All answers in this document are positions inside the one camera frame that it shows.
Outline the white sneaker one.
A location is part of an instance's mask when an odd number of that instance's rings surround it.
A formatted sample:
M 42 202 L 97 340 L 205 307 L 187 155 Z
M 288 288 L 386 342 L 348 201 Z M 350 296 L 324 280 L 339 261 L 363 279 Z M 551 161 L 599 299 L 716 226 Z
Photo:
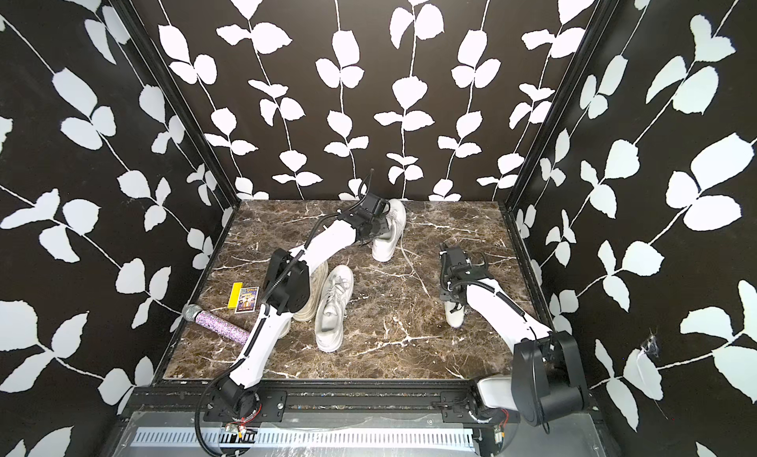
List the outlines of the white sneaker one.
M 354 285 L 353 271 L 346 265 L 335 267 L 325 280 L 315 315 L 315 340 L 322 352 L 336 352 L 343 344 L 346 307 Z
M 373 258 L 380 262 L 386 263 L 392 259 L 399 240 L 402 238 L 406 226 L 406 208 L 398 199 L 388 201 L 388 211 L 384 217 L 386 227 L 373 240 L 372 254 Z

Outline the white shoe insole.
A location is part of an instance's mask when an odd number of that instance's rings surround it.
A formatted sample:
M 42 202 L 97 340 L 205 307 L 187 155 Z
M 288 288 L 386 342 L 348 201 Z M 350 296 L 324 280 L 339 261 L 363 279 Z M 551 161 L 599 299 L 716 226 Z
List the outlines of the white shoe insole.
M 458 302 L 445 301 L 444 309 L 447 324 L 453 329 L 461 328 L 465 319 L 465 306 Z

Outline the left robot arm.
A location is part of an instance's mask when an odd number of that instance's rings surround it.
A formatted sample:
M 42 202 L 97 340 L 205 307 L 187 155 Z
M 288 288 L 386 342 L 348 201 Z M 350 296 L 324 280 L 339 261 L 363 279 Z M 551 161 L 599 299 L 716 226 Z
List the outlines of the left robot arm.
M 319 218 L 305 243 L 275 250 L 268 263 L 256 323 L 233 364 L 205 388 L 195 421 L 245 425 L 262 409 L 257 388 L 264 368 L 285 326 L 303 310 L 311 296 L 311 273 L 340 251 L 366 244 L 390 232 L 390 201 L 358 188 L 355 204 Z

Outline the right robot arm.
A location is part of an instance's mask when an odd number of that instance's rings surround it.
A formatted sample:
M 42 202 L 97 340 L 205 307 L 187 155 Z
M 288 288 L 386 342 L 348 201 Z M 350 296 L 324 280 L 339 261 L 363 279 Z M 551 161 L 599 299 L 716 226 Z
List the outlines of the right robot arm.
M 589 387 L 579 346 L 571 333 L 556 332 L 507 295 L 489 271 L 459 246 L 440 245 L 440 299 L 447 324 L 462 326 L 467 307 L 477 311 L 512 353 L 508 375 L 476 381 L 480 404 L 513 411 L 533 427 L 585 411 Z

